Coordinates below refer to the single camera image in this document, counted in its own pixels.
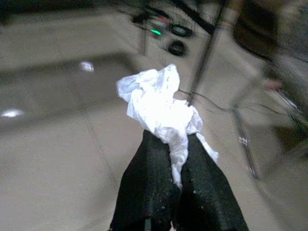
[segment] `wire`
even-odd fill
[[[202,94],[200,94],[200,93],[198,93],[198,92],[194,92],[194,91],[193,91],[192,93],[189,93],[189,92],[183,91],[183,90],[181,90],[181,89],[179,89],[178,91],[179,91],[179,92],[182,92],[182,93],[184,93],[184,94],[187,94],[187,95],[191,95],[191,94],[198,95],[198,96],[202,97],[203,99],[207,100],[208,102],[210,102],[213,106],[215,106],[216,108],[218,108],[218,109],[221,110],[221,111],[224,111],[224,112],[232,111],[232,108],[222,108],[222,107],[218,106],[216,103],[214,103],[210,98],[208,98],[208,97],[206,97],[206,96],[204,96],[204,95],[202,95]],[[270,107],[265,106],[265,105],[260,104],[260,103],[246,103],[246,104],[243,104],[243,105],[242,105],[241,107],[239,107],[239,108],[247,108],[247,109],[249,109],[249,110],[252,110],[252,111],[255,111],[255,112],[259,112],[259,113],[260,113],[260,111],[257,111],[257,110],[255,110],[255,109],[253,109],[253,108],[248,107],[248,106],[250,106],[250,105],[258,105],[258,106],[264,107],[264,108],[266,108],[267,110],[269,110],[269,111],[271,111],[271,112],[273,112],[273,113],[275,113],[275,114],[281,115],[281,116],[282,116],[282,115],[283,115],[283,116],[285,116],[285,115],[288,116],[288,115],[289,115],[289,114],[287,114],[287,113],[280,113],[280,112],[277,112],[277,111],[271,109]]]

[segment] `floor tile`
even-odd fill
[[[89,117],[118,185],[142,141],[143,129],[139,122],[126,115],[126,110],[127,103],[120,98],[88,108]]]
[[[122,52],[113,29],[102,18],[65,22],[52,28],[64,60]]]
[[[6,37],[10,39],[7,52],[11,53],[7,58],[13,59],[10,62],[15,65],[8,68],[26,68],[60,60],[57,46],[47,28],[11,30],[7,31]]]
[[[1,230],[77,230],[112,213],[116,191],[79,113],[0,139]]]
[[[116,96],[116,82],[137,73],[125,53],[81,59],[65,65],[68,77],[83,103],[106,101]]]

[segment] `green led light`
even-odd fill
[[[162,33],[159,32],[158,30],[154,30],[154,29],[152,29],[152,30],[150,30],[150,31],[152,31],[153,33],[158,34],[158,35],[161,35],[161,34],[162,34]]]

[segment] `metal pole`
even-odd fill
[[[258,179],[259,175],[257,173],[256,166],[255,166],[254,160],[252,158],[252,155],[250,153],[250,149],[249,149],[249,146],[248,146],[249,140],[248,140],[248,138],[247,138],[247,136],[244,132],[243,126],[242,126],[242,122],[243,122],[242,117],[241,117],[240,113],[238,112],[237,108],[233,108],[232,112],[233,112],[233,116],[234,116],[234,120],[235,120],[235,124],[236,124],[238,134],[240,135],[239,136],[239,142],[242,144],[243,151],[246,155],[246,160],[247,160],[249,171],[251,172],[252,176],[255,179]]]
[[[147,20],[142,22],[141,26],[141,47],[140,53],[143,55],[147,54]]]
[[[218,23],[219,23],[219,20],[220,20],[223,8],[224,8],[224,4],[221,5],[221,8],[220,8],[219,13],[218,13],[218,16],[216,17],[215,29],[213,31],[213,34],[211,35],[211,39],[205,45],[205,47],[203,49],[203,52],[202,52],[199,64],[197,66],[196,74],[195,74],[194,80],[192,82],[193,84],[192,84],[191,90],[190,90],[191,94],[190,94],[190,97],[188,99],[189,103],[192,102],[192,100],[193,100],[193,92],[195,92],[197,90],[197,87],[200,84],[200,81],[202,79],[202,75],[203,75],[203,73],[205,71],[205,68],[208,65],[208,61],[209,61],[210,55],[211,55],[211,53],[213,51],[214,42],[215,42],[215,39],[216,39],[216,36],[217,36],[217,30],[216,29],[217,29],[217,26],[218,26]]]

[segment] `grout line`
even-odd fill
[[[60,48],[60,45],[58,43],[57,38],[54,36],[53,29],[50,28],[49,31],[51,33],[51,36],[52,36],[54,42],[56,43],[57,51],[58,51],[61,59],[63,59],[64,54],[61,51],[61,48]],[[83,119],[85,121],[85,124],[88,128],[88,132],[89,132],[90,136],[92,137],[92,139],[95,143],[96,150],[97,150],[98,154],[100,155],[101,160],[105,163],[105,165],[107,167],[107,171],[109,173],[109,177],[111,178],[113,188],[114,188],[115,191],[117,191],[117,181],[116,181],[115,175],[112,172],[111,165],[110,165],[110,163],[107,159],[107,156],[104,154],[104,149],[103,149],[102,144],[101,144],[101,142],[100,142],[100,140],[97,136],[94,125],[93,125],[91,118],[89,116],[89,113],[88,113],[89,111],[86,107],[86,104],[84,103],[83,98],[82,98],[81,94],[79,93],[75,82],[70,77],[71,72],[64,66],[63,66],[63,71],[65,73],[66,81],[68,82],[68,85],[70,86],[70,90],[71,90],[73,96],[75,96],[77,102],[81,105],[80,108],[79,108],[81,116],[83,117]]]

